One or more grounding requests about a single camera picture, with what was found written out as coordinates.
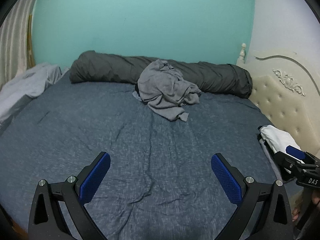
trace metal screw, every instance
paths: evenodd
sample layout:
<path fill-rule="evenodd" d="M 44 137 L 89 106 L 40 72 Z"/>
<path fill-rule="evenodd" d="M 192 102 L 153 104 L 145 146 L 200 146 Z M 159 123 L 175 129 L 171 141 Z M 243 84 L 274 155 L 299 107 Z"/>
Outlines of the metal screw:
<path fill-rule="evenodd" d="M 246 177 L 245 180 L 246 180 L 248 183 L 254 182 L 254 178 L 253 178 L 253 177 Z"/>
<path fill-rule="evenodd" d="M 45 180 L 41 179 L 41 181 L 39 181 L 39 186 L 43 186 L 45 184 Z"/>
<path fill-rule="evenodd" d="M 277 184 L 279 187 L 281 187 L 281 186 L 283 185 L 283 183 L 282 183 L 281 180 L 277 180 L 277 181 L 276 181 L 276 184 Z"/>
<path fill-rule="evenodd" d="M 75 177 L 75 176 L 70 176 L 70 177 L 68 178 L 68 182 L 70 182 L 70 183 L 74 182 L 75 180 L 76 180 L 76 177 Z"/>

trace blue bedsheet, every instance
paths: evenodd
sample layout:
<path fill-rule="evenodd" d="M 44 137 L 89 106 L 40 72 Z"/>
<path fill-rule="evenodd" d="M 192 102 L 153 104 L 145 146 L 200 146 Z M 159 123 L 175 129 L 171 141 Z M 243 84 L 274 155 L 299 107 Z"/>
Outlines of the blue bedsheet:
<path fill-rule="evenodd" d="M 169 122 L 133 91 L 71 84 L 67 73 L 3 133 L 0 203 L 24 229 L 37 182 L 77 175 L 100 151 L 111 167 L 86 208 L 109 240 L 214 239 L 236 208 L 211 170 L 214 153 L 244 176 L 276 179 L 257 140 L 270 122 L 248 99 L 203 93 L 184 107 L 187 122 Z"/>

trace blue gripper pad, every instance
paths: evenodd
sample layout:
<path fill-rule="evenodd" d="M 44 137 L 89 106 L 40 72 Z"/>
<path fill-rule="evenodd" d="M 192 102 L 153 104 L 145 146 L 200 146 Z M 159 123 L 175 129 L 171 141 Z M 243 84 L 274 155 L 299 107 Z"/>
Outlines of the blue gripper pad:
<path fill-rule="evenodd" d="M 97 192 L 103 178 L 110 168 L 111 158 L 108 153 L 104 153 L 98 163 L 91 170 L 87 178 L 80 186 L 79 201 L 82 205 L 89 203 Z"/>
<path fill-rule="evenodd" d="M 229 201 L 233 204 L 240 205 L 242 202 L 241 187 L 216 154 L 211 158 L 211 169 L 220 182 Z"/>
<path fill-rule="evenodd" d="M 306 157 L 306 155 L 304 154 L 303 151 L 298 150 L 297 148 L 295 148 L 291 145 L 287 146 L 285 151 L 287 152 L 287 154 L 289 154 L 299 160 L 303 160 Z"/>

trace headboard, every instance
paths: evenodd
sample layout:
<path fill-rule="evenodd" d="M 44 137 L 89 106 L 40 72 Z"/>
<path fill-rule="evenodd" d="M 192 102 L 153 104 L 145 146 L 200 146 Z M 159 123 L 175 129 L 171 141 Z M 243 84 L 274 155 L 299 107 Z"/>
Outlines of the headboard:
<path fill-rule="evenodd" d="M 303 151 L 320 157 L 320 76 L 295 52 L 253 52 L 245 62 L 242 44 L 237 65 L 253 82 L 250 100 L 278 128 L 287 131 Z"/>

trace beige curtain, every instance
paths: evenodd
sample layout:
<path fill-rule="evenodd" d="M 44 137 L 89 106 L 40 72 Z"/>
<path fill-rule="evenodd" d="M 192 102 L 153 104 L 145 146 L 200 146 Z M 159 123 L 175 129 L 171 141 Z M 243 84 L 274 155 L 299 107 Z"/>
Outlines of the beige curtain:
<path fill-rule="evenodd" d="M 28 19 L 35 0 L 18 0 L 0 27 L 0 87 L 28 68 Z"/>

